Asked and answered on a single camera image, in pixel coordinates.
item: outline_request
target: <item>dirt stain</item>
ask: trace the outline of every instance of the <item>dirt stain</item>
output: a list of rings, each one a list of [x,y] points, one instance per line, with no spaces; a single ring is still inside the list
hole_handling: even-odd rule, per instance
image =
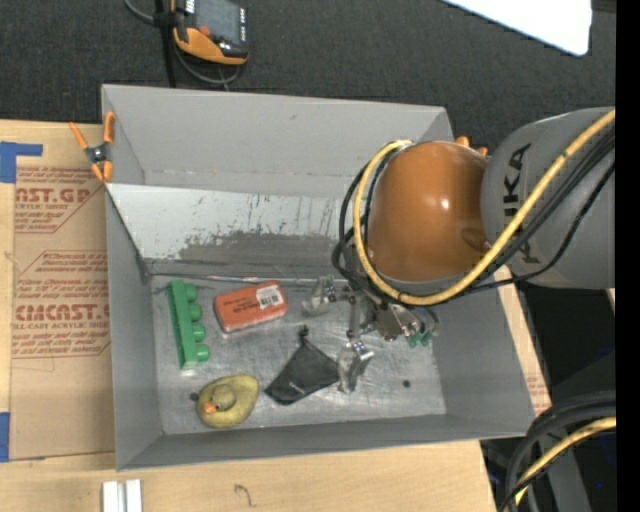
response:
[[[237,496],[245,496],[247,498],[247,505],[249,508],[256,508],[256,505],[251,501],[251,493],[244,485],[233,484],[233,491]]]

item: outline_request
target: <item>cardboard sheet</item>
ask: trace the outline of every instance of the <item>cardboard sheet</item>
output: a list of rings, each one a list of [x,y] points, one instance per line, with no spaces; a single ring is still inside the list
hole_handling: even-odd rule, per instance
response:
[[[81,129],[90,145],[101,142],[100,126]],[[9,457],[110,451],[104,188],[66,124],[12,132],[44,154],[17,168]]]

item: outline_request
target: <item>blue tape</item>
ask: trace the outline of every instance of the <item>blue tape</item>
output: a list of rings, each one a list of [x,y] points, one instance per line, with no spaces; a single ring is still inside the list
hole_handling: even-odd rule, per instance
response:
[[[9,413],[0,412],[0,462],[9,462]]]
[[[42,156],[42,144],[0,142],[0,183],[16,182],[18,156]]]

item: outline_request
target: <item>black floor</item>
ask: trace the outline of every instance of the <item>black floor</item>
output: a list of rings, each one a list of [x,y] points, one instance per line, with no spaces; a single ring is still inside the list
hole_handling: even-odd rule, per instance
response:
[[[579,58],[440,0],[244,5],[255,44],[234,91],[444,106],[454,133],[490,152],[523,124],[616,103],[615,0],[594,3]],[[168,85],[158,31],[120,0],[3,1],[0,24],[0,118],[98,122],[102,83]],[[177,73],[179,87],[203,87]],[[524,293],[552,389],[614,348],[603,293]]]

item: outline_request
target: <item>white paper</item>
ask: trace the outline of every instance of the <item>white paper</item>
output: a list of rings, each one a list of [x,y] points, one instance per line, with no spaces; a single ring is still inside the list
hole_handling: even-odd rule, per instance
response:
[[[443,0],[575,56],[589,50],[591,0]]]

